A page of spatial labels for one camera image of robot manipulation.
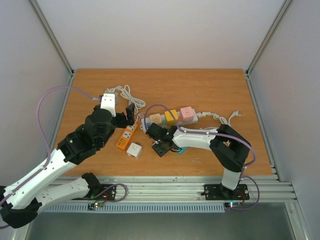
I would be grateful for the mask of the teal power strip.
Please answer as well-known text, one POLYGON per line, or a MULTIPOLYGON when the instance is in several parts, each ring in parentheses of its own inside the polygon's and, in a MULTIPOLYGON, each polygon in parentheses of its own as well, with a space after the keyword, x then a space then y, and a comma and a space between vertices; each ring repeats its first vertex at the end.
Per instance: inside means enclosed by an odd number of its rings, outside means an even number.
POLYGON ((178 150, 176 150, 175 152, 176 152, 178 155, 182 155, 187 149, 188 149, 188 147, 181 147, 181 148, 179 148, 178 150))

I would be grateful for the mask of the white multicolour power strip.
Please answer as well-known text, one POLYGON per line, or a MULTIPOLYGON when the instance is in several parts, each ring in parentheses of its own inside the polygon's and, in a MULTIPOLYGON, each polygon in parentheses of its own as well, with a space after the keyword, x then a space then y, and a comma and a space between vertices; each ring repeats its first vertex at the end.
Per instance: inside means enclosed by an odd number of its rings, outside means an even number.
MULTIPOLYGON (((199 120, 199 118, 196 116, 195 111, 191 114, 192 118, 183 117, 183 119, 181 119, 180 113, 181 113, 180 111, 173 111, 173 115, 176 117, 175 120, 177 121, 179 126, 195 124, 199 120)), ((145 133, 152 123, 156 123, 157 125, 163 128, 169 128, 170 126, 175 125, 174 119, 169 113, 165 113, 165 114, 155 113, 155 114, 151 114, 149 117, 141 119, 140 129, 145 133)))

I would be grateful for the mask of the yellow cube adapter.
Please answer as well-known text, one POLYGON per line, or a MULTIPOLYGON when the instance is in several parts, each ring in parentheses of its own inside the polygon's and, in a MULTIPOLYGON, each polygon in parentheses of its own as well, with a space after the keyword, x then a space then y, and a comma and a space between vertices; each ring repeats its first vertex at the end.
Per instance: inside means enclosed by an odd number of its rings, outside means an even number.
POLYGON ((175 109, 170 111, 165 111, 164 116, 165 116, 166 125, 168 126, 174 126, 176 124, 176 121, 179 120, 179 116, 175 109))

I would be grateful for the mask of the peach cube adapter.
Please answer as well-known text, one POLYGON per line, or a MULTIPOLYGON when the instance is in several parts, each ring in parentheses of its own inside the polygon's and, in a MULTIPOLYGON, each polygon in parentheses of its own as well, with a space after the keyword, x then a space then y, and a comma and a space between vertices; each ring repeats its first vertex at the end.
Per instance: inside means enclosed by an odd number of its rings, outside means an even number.
POLYGON ((149 116, 149 120, 150 120, 151 123, 155 123, 155 124, 161 124, 162 123, 162 118, 161 118, 161 115, 159 113, 151 114, 149 116))

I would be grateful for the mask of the pink cube adapter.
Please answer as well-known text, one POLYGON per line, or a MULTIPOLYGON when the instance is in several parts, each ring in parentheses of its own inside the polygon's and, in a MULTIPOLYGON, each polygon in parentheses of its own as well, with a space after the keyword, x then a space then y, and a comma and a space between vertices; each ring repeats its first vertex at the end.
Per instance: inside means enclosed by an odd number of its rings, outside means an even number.
POLYGON ((181 108, 179 117, 182 123, 192 123, 195 117, 193 108, 191 106, 181 108))

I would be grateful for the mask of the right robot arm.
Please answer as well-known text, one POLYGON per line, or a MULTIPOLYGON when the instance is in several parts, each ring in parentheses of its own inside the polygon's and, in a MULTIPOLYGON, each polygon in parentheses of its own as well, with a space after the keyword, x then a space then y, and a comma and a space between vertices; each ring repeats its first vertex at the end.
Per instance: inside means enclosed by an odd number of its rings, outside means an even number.
POLYGON ((155 141, 152 149, 159 157, 182 148, 213 152, 224 167, 218 187, 220 194, 224 199, 230 200, 238 193, 238 184, 252 147, 229 125, 222 124, 217 129, 189 129, 173 125, 167 129, 152 123, 145 134, 155 141))

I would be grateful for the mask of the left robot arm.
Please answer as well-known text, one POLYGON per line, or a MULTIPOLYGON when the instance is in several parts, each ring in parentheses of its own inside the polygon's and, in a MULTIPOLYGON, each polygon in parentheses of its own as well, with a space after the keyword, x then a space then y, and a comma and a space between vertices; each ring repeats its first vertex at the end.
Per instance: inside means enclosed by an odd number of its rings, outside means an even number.
POLYGON ((0 216, 14 229, 33 221, 45 209, 73 199, 93 200, 105 191, 93 173, 57 187, 48 186, 63 173, 78 166, 105 147, 116 128, 135 122, 134 104, 126 112, 112 113, 98 105, 84 124, 69 133, 50 156, 16 183, 0 189, 0 216))

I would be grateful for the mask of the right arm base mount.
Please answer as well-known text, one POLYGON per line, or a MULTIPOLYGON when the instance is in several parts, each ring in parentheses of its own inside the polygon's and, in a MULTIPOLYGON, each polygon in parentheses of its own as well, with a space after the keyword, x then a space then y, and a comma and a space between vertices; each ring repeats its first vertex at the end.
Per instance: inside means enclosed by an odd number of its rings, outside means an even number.
POLYGON ((238 184, 234 190, 228 189, 222 184, 205 184, 201 196, 207 201, 249 200, 249 190, 246 184, 238 184))

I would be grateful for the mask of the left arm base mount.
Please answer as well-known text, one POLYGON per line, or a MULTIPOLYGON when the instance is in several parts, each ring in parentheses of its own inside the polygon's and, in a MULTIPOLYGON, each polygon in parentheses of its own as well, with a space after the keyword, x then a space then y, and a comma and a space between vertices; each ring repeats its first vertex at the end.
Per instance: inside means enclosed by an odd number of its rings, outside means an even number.
POLYGON ((102 184, 99 190, 94 193, 92 190, 84 197, 73 198, 73 200, 110 200, 114 201, 117 193, 116 184, 102 184))

